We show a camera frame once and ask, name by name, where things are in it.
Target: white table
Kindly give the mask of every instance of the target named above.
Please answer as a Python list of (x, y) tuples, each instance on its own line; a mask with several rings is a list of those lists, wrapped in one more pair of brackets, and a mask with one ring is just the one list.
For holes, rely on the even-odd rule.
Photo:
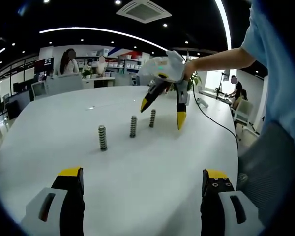
[[(86, 236), (200, 235), (203, 169), (225, 171), (236, 186), (235, 138), (192, 97), (180, 131), (176, 99), (161, 95), (141, 114), (147, 89), (86, 89), (28, 104), (0, 149), (0, 196), (14, 219), (23, 218), (28, 202), (62, 169), (82, 166)], [(204, 112), (235, 132), (227, 104), (196, 96), (209, 104)], [(132, 115), (138, 118), (134, 139)], [(100, 124), (107, 128), (106, 152), (99, 149)]]
[(107, 86), (111, 87), (114, 86), (114, 77), (100, 77), (100, 78), (90, 78), (90, 79), (82, 79), (83, 89), (93, 89), (94, 88), (94, 81), (102, 81), (107, 80)]

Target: human arm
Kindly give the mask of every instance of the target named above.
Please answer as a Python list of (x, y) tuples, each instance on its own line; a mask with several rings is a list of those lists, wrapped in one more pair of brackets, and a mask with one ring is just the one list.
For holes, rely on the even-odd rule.
[(73, 72), (74, 73), (78, 73), (79, 72), (79, 66), (76, 60), (73, 60), (73, 64), (74, 64), (74, 69)]
[(255, 59), (242, 47), (194, 59), (185, 65), (184, 79), (189, 80), (192, 73), (208, 70), (241, 69), (252, 65)]

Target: white device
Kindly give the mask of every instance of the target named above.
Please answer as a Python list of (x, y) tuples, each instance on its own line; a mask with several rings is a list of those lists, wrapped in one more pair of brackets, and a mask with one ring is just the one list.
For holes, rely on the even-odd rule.
[(197, 103), (204, 105), (206, 108), (208, 108), (208, 104), (200, 97), (197, 98)]
[(160, 78), (171, 83), (179, 83), (183, 79), (183, 57), (176, 51), (166, 51), (168, 57), (154, 57), (147, 61), (140, 71), (139, 77)]

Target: computer monitor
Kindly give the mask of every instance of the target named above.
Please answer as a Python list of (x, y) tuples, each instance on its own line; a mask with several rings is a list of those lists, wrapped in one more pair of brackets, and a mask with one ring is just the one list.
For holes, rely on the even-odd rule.
[(34, 62), (34, 74), (54, 69), (54, 58), (37, 60)]

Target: spring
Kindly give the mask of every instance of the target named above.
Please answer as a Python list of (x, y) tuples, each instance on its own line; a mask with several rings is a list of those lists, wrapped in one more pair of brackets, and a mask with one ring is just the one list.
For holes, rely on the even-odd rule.
[(131, 117), (131, 125), (130, 125), (130, 137), (134, 138), (136, 136), (136, 129), (137, 129), (137, 117)]
[(151, 119), (149, 120), (149, 126), (150, 126), (151, 128), (154, 127), (155, 114), (156, 114), (156, 110), (153, 109), (153, 110), (151, 111)]
[(99, 135), (99, 145), (102, 151), (107, 150), (107, 141), (106, 141), (106, 128), (103, 125), (98, 127), (98, 135)]

